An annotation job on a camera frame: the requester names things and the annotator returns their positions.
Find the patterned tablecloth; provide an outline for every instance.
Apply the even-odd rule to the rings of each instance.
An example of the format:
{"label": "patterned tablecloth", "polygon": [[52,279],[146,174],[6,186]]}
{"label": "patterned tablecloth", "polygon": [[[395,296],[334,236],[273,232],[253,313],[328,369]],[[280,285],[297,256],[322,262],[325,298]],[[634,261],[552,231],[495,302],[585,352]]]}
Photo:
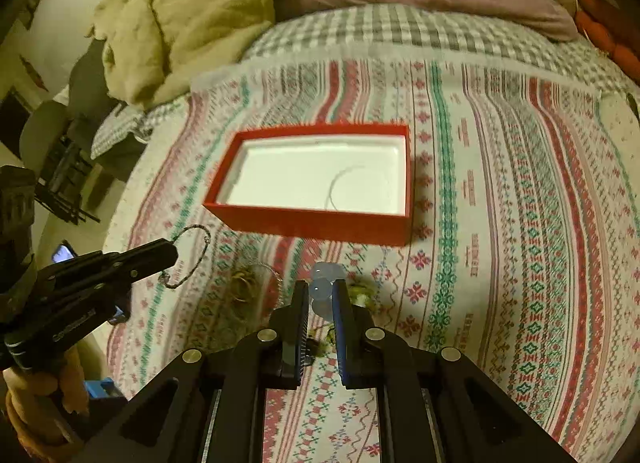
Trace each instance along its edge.
{"label": "patterned tablecloth", "polygon": [[[578,461],[609,461],[640,411],[640,220],[597,91],[461,46],[303,48],[201,79],[206,90],[156,122],[105,247],[193,223],[213,241],[178,290],[156,277],[134,285],[132,318],[108,350],[119,387],[132,396],[186,347],[233,345],[226,290],[239,266],[268,263],[287,293],[313,262],[334,261],[378,289],[377,325],[415,347],[458,347]],[[236,233],[204,210],[237,130],[299,122],[409,125],[409,245]],[[175,278],[201,239],[180,243]],[[322,326],[311,314],[316,338]],[[335,353],[316,359],[296,392],[268,396],[263,461],[379,459],[374,393],[340,385]]]}

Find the chair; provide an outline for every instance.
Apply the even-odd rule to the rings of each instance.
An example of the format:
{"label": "chair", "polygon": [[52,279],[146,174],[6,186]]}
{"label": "chair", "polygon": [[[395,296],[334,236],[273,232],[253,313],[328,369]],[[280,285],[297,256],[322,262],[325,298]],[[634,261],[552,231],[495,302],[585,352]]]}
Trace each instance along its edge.
{"label": "chair", "polygon": [[29,117],[20,135],[20,157],[38,179],[36,201],[63,221],[98,218],[81,208],[81,190],[92,165],[67,136],[70,120],[63,104],[47,101]]}

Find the bed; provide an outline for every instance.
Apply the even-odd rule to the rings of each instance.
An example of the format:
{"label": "bed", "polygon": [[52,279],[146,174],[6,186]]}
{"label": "bed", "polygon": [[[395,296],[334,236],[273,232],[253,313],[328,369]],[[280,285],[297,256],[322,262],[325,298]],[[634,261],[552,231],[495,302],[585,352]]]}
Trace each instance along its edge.
{"label": "bed", "polygon": [[[608,462],[640,411],[639,90],[587,41],[552,44],[495,18],[399,4],[278,24],[242,62],[195,79],[146,114],[105,121],[94,153],[148,141],[105,251],[174,237],[213,240],[176,290],[150,277],[104,347],[134,395],[180,351],[232,346],[286,302],[315,261],[377,290],[377,325],[415,347],[454,345],[580,463]],[[230,230],[201,202],[234,132],[311,122],[403,122],[411,129],[412,238],[402,248]],[[178,243],[172,279],[200,255]],[[254,319],[229,310],[228,278],[264,263]],[[313,314],[318,340],[328,325]],[[335,350],[296,392],[270,391],[265,462],[378,461],[372,391],[340,385]]]}

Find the crumpled blanket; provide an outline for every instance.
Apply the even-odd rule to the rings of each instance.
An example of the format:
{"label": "crumpled blanket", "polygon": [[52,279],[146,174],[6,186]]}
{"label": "crumpled blanket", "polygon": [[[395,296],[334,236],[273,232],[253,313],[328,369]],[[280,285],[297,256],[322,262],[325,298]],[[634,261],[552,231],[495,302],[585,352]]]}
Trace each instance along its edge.
{"label": "crumpled blanket", "polygon": [[172,100],[198,73],[237,62],[274,23],[273,0],[103,0],[91,34],[112,97],[141,109]]}

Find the green stripe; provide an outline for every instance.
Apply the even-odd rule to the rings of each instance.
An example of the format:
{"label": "green stripe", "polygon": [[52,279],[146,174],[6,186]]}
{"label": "green stripe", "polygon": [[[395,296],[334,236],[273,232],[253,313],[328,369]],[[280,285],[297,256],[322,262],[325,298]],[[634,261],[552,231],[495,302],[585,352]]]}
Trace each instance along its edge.
{"label": "green stripe", "polygon": [[[210,158],[213,152],[217,149],[220,144],[220,140],[222,136],[225,134],[226,129],[229,127],[231,122],[236,120],[238,115],[246,109],[249,105],[249,89],[246,83],[246,77],[243,76],[241,80],[241,92],[242,92],[242,105],[238,107],[234,114],[227,119],[225,124],[220,129],[218,136],[213,141],[211,147],[207,150],[207,154],[205,154],[200,161],[200,164],[196,168],[196,174],[191,179],[191,185],[187,188],[187,196],[182,201],[182,207],[180,209],[180,217],[176,224],[174,225],[174,229],[172,232],[172,237],[175,236],[180,230],[182,230],[191,215],[191,206],[194,203],[193,196],[196,193],[198,187],[200,186],[200,182],[202,181],[202,177],[207,170],[207,167],[210,165]],[[153,342],[152,332],[154,326],[156,324],[156,314],[158,313],[158,306],[162,302],[162,296],[164,295],[164,285],[161,283],[156,284],[156,292],[154,294],[154,298],[151,302],[151,306],[149,307],[148,319],[146,321],[145,335],[144,341],[142,345],[142,354],[140,355],[140,384],[146,384],[146,369],[149,361],[149,354],[151,353],[151,343]]]}
{"label": "green stripe", "polygon": [[456,207],[456,175],[453,161],[453,138],[449,109],[442,93],[442,78],[437,63],[431,63],[431,84],[436,109],[436,132],[440,157],[438,182],[440,196],[440,220],[438,226],[438,270],[433,307],[429,314],[430,334],[424,340],[429,351],[439,351],[445,343],[445,335],[451,322],[453,288],[456,284],[458,257],[458,208]]}

